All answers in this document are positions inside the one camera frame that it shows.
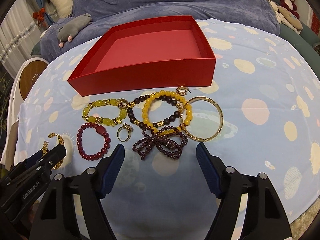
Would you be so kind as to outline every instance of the blue bedsheet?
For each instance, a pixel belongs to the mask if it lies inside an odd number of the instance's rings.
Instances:
[[[58,29],[84,13],[91,14],[93,24],[60,49]],[[192,15],[202,20],[215,18],[276,35],[280,33],[278,21],[267,0],[74,0],[72,17],[53,24],[41,39],[41,55],[52,62],[64,52],[102,36],[115,25],[170,15]]]

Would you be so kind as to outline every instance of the gold ring with gemstone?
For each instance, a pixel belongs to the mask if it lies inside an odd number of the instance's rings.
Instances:
[[[220,116],[220,124],[219,124],[219,127],[218,127],[218,130],[217,132],[212,135],[211,137],[209,138],[199,138],[199,137],[196,137],[194,135],[192,135],[191,133],[189,133],[183,123],[183,111],[186,109],[186,106],[195,102],[195,101],[199,101],[199,100],[203,100],[203,101],[207,101],[211,104],[213,104],[217,110],[218,110],[218,113],[219,113],[219,116]],[[180,124],[181,124],[181,128],[182,130],[185,132],[186,135],[188,135],[191,139],[195,140],[195,141],[198,141],[198,142],[207,142],[207,141],[210,141],[212,140],[213,138],[215,138],[220,132],[221,132],[221,129],[222,129],[222,126],[223,126],[223,113],[222,113],[222,110],[220,108],[220,106],[215,102],[213,101],[211,98],[207,98],[207,97],[194,97],[194,98],[191,98],[182,108],[181,110],[181,114],[180,114]]]
[[[56,134],[56,133],[54,133],[54,132],[53,132],[53,133],[50,133],[50,134],[48,135],[49,138],[53,138],[53,137],[55,137],[55,136],[57,136],[58,141],[59,141],[59,144],[64,145],[64,141],[63,141],[63,138],[62,138],[61,135]],[[43,147],[42,147],[42,156],[45,156],[45,155],[48,153],[48,144],[49,144],[49,142],[44,141]],[[53,169],[53,170],[59,169],[59,168],[61,167],[61,165],[62,165],[63,159],[62,159],[61,161],[59,161],[52,169]]]
[[[177,94],[181,95],[181,96],[185,96],[187,94],[187,91],[189,91],[189,89],[187,87],[178,87],[176,89]]]
[[[123,129],[126,129],[128,131],[128,137],[125,139],[125,140],[121,140],[120,137],[119,137],[119,134],[120,132],[123,130]],[[118,129],[118,132],[117,132],[117,137],[118,137],[118,140],[120,142],[126,142],[130,139],[131,137],[131,132],[133,131],[133,128],[131,125],[128,125],[127,123],[123,123],[123,126],[121,126],[119,129]]]
[[[118,99],[118,107],[120,109],[127,109],[128,108],[128,105],[129,105],[129,102],[127,100],[125,100],[124,98],[119,98]]]

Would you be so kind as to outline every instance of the blue gripper pad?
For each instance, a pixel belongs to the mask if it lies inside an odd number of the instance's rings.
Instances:
[[[215,194],[217,198],[221,198],[222,190],[220,187],[220,177],[208,155],[210,155],[210,153],[207,148],[203,143],[199,143],[196,148],[198,163],[211,193]]]
[[[108,158],[112,158],[112,160],[102,176],[101,191],[99,192],[101,199],[111,192],[113,185],[116,182],[116,178],[124,161],[124,146],[118,144],[112,155]]]

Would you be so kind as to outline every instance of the red box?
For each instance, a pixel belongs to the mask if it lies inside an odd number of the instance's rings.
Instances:
[[[68,79],[81,95],[162,87],[205,87],[216,58],[192,16],[166,16],[110,28]]]

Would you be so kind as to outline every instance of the dark wooden bead bracelet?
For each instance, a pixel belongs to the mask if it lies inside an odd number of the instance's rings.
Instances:
[[[105,144],[103,145],[103,148],[101,149],[101,151],[94,155],[86,154],[82,146],[83,131],[89,127],[94,128],[98,134],[104,137],[104,141],[105,141]],[[81,155],[82,158],[86,159],[87,161],[98,160],[99,158],[102,158],[104,154],[107,154],[108,149],[110,148],[110,142],[111,142],[111,139],[109,137],[109,134],[106,131],[106,128],[96,123],[86,122],[81,126],[81,128],[78,130],[78,133],[77,133],[77,146],[78,146],[79,154]]]

